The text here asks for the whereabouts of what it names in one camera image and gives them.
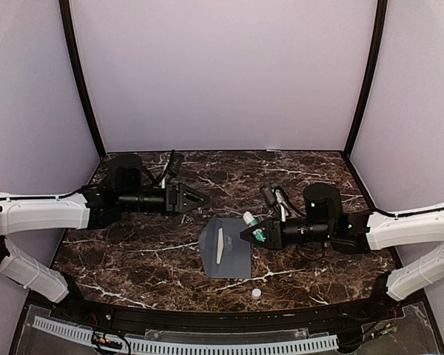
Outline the green white glue stick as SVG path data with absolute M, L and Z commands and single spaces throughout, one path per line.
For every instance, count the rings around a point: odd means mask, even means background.
M 265 237 L 263 229 L 258 228 L 258 221 L 255 219 L 255 217 L 252 215 L 251 212 L 245 212 L 243 214 L 243 220 L 249 228 L 253 229 L 252 233 L 256 237 L 259 238 Z

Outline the beige letter paper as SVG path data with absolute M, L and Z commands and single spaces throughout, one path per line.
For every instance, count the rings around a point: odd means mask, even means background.
M 224 250 L 224 233 L 223 233 L 223 228 L 220 227 L 218 229 L 217 253 L 216 253 L 216 264 L 218 266 L 221 264 L 223 250 Z

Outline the grey envelope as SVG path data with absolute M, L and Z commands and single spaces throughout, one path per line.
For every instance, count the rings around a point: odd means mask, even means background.
M 224 233 L 221 264 L 216 264 L 218 229 Z M 252 276 L 251 245 L 240 238 L 247 227 L 241 218 L 213 217 L 199 236 L 204 273 L 214 279 L 249 279 Z

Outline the white glue stick cap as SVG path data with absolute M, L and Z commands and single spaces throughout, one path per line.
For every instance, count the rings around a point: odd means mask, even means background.
M 261 297 L 261 294 L 262 292 L 259 288 L 254 288 L 251 293 L 252 299 L 258 300 Z

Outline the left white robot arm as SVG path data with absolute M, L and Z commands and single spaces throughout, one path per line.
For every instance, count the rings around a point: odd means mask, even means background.
M 185 214 L 209 203 L 209 196 L 185 183 L 171 183 L 183 155 L 172 152 L 162 173 L 154 175 L 136 154 L 118 155 L 108 163 L 98 185 L 63 195 L 0 193 L 0 274 L 50 302 L 73 322 L 84 322 L 89 305 L 72 277 L 54 271 L 7 239 L 10 234 L 47 229 L 103 229 L 123 214 Z

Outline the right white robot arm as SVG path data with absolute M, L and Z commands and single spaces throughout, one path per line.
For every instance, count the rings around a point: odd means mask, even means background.
M 303 190 L 306 213 L 302 217 L 271 218 L 261 222 L 245 213 L 247 229 L 240 238 L 269 250 L 288 245 L 328 242 L 343 254 L 368 254 L 395 246 L 437 243 L 413 263 L 380 275 L 363 315 L 378 321 L 409 295 L 444 278 L 444 202 L 402 212 L 374 211 L 347 214 L 339 190 L 313 183 Z

